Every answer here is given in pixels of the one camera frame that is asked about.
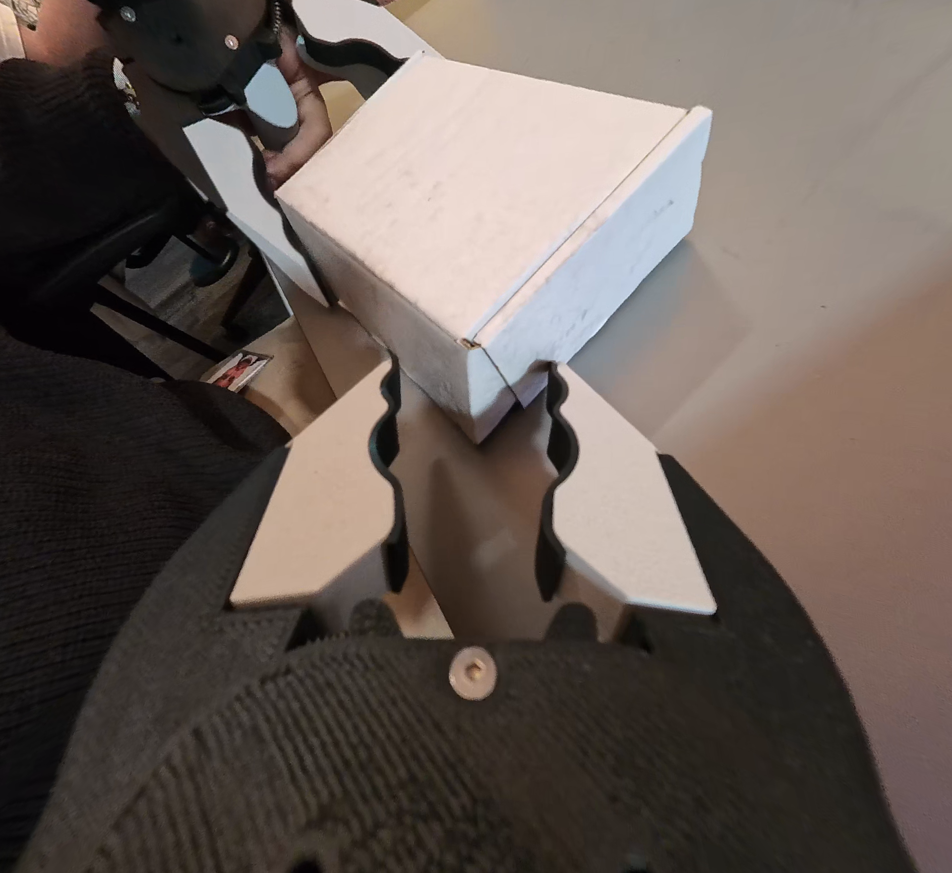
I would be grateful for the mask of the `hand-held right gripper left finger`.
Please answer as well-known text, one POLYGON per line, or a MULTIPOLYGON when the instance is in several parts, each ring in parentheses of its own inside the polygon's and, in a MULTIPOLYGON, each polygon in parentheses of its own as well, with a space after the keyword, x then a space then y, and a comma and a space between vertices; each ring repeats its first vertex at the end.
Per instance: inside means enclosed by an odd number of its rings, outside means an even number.
POLYGON ((403 589, 410 547, 399 453, 401 378, 387 356, 292 438, 230 595, 233 608, 351 613, 403 589))

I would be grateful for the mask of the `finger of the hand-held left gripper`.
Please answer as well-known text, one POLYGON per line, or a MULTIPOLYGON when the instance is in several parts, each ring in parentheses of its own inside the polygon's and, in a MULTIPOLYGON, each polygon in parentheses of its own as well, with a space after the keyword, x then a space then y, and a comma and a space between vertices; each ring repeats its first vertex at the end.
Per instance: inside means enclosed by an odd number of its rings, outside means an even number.
POLYGON ((275 197, 265 161, 242 129, 204 118, 184 127, 184 136, 208 177, 208 197, 217 196, 232 225, 268 266, 303 294, 328 308, 335 299, 275 197))
POLYGON ((310 68, 346 82, 363 101, 411 59, 442 59, 386 7, 366 0, 292 0, 296 48, 310 68))

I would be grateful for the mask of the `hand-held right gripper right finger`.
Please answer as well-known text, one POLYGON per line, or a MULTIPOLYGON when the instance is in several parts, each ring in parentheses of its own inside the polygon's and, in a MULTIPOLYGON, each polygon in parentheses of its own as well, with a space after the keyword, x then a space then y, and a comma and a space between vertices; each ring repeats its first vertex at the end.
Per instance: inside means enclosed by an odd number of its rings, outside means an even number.
POLYGON ((638 608, 713 618, 717 603, 653 443, 564 364, 550 364, 535 582, 619 636, 638 608))

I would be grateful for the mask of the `white cardboard mailer box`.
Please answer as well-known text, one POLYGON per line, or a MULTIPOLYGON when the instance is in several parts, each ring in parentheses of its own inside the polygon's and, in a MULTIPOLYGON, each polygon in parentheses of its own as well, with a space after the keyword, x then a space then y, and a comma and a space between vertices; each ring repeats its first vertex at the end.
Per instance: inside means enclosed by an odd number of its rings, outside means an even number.
POLYGON ((417 55, 277 197, 342 305, 478 444, 691 231, 711 122, 417 55))

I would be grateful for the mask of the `person's left forearm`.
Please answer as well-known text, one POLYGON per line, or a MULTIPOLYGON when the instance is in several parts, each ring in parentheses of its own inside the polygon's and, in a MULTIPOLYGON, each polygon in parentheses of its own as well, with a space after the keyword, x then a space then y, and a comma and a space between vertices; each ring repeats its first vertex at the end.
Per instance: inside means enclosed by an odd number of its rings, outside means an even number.
POLYGON ((58 306, 209 207, 138 128, 103 51, 1 68, 2 336, 61 325, 58 306))

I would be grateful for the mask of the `grey desk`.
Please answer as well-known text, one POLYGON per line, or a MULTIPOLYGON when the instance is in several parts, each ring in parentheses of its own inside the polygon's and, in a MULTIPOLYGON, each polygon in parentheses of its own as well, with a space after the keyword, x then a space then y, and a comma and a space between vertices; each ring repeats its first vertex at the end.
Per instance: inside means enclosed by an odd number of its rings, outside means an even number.
POLYGON ((695 227, 573 361, 827 640, 950 871, 950 0, 403 0, 449 58, 713 123, 695 227))

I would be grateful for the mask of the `person's left hand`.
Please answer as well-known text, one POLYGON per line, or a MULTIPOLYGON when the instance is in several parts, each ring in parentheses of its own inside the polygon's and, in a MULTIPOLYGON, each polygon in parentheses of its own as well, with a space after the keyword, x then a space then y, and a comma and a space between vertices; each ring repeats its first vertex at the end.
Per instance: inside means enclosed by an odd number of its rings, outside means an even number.
MULTIPOLYGON (((376 0, 387 5, 395 0, 376 0)), ((98 10, 87 0, 41 0, 37 25, 22 36, 26 58, 54 67, 66 67, 105 46, 106 35, 97 20, 98 10)), ((296 136, 279 152, 266 150, 268 181, 278 188, 323 146, 331 125, 320 85, 326 77, 299 57, 296 34, 282 31, 282 53, 276 60, 293 95, 299 127, 296 136)))

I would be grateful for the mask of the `printed photo card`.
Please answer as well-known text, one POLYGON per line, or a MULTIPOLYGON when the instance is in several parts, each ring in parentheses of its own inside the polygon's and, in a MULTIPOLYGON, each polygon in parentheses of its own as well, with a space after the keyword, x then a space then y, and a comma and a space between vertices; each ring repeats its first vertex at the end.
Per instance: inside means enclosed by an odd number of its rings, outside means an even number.
POLYGON ((233 393, 244 391, 273 360, 273 354, 249 348, 236 350, 200 378, 200 382, 233 393))

